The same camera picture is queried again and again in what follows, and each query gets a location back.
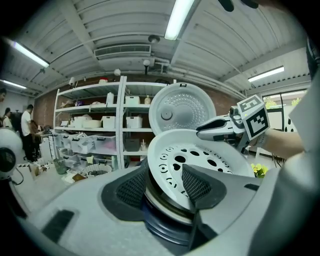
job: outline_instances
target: white steamer basket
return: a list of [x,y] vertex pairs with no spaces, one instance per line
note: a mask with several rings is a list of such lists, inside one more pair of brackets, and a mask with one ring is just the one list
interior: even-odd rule
[[174,129],[162,132],[150,143],[147,160],[153,178],[163,192],[187,211],[194,208],[183,187],[183,164],[214,171],[254,177],[251,166],[226,142],[201,140],[197,131]]
[[174,83],[160,90],[149,109],[149,122],[155,135],[172,129],[195,130],[216,116],[207,93],[190,83]]

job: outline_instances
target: metal shelving unit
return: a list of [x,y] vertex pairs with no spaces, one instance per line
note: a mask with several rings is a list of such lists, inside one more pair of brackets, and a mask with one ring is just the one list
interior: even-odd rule
[[[124,137],[130,133],[152,133],[151,128],[125,128],[124,116],[126,114],[141,113],[147,114],[150,105],[125,104],[125,96],[140,96],[150,98],[154,97],[167,84],[164,83],[149,83],[149,82],[127,82],[126,76],[121,76],[119,82],[108,82],[104,84],[93,84],[60,91],[58,89],[54,105],[54,129],[57,132],[61,131],[79,131],[79,132],[114,132],[116,138],[116,156],[119,169],[125,168],[124,157],[126,156],[146,156],[147,151],[133,151],[129,152],[124,149]],[[117,96],[116,104],[91,104],[83,106],[73,106],[66,108],[57,108],[58,97],[66,97],[71,100],[81,100],[88,98],[107,97],[111,92]],[[56,118],[60,113],[68,113],[70,115],[90,114],[90,113],[115,113],[116,121],[115,128],[75,128],[56,126]]]

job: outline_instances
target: black pants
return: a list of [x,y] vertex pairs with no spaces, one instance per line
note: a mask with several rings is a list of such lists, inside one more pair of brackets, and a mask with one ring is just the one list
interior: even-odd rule
[[27,136],[23,136],[22,143],[26,159],[28,159],[30,162],[34,162],[35,160],[32,153],[35,149],[35,146],[32,140],[32,135],[29,134]]

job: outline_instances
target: oval hole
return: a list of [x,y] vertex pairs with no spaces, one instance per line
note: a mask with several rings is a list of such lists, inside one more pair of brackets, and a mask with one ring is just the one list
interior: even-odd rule
[[216,162],[211,159],[208,159],[208,163],[212,166],[217,166]]
[[182,155],[177,155],[174,160],[176,160],[179,163],[185,163],[186,159]]
[[194,155],[194,156],[199,156],[199,153],[198,152],[196,152],[196,151],[190,151],[190,153],[192,154],[192,155]]
[[175,171],[178,171],[181,168],[181,166],[179,164],[177,164],[177,163],[174,163],[173,164],[173,168],[174,168]]

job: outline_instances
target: brick wall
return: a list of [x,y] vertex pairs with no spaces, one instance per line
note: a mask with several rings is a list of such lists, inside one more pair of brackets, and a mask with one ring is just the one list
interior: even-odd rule
[[[87,86],[97,84],[99,82],[100,77],[89,78],[86,81],[79,81],[78,87]],[[119,76],[113,77],[112,75],[108,76],[109,81],[111,82],[113,79],[119,81]],[[156,82],[157,83],[165,83],[163,80],[168,83],[173,83],[173,79],[162,76],[145,76],[145,75],[128,75],[127,81],[130,82]],[[223,92],[209,89],[208,87],[201,86],[197,84],[200,88],[202,88],[212,99],[217,116],[227,114],[229,112],[230,106],[236,105],[239,101]],[[60,91],[65,91],[69,89],[69,85],[65,85],[60,88]],[[53,127],[53,119],[54,119],[54,109],[55,109],[55,101],[56,101],[57,90],[53,90],[39,98],[37,98],[34,102],[34,111],[33,111],[33,119],[38,123],[38,125],[45,126],[49,125]],[[67,99],[64,97],[59,97],[57,106],[60,106],[62,102],[65,102]],[[61,113],[56,120],[56,125],[58,125],[61,120],[67,120],[69,114]]]

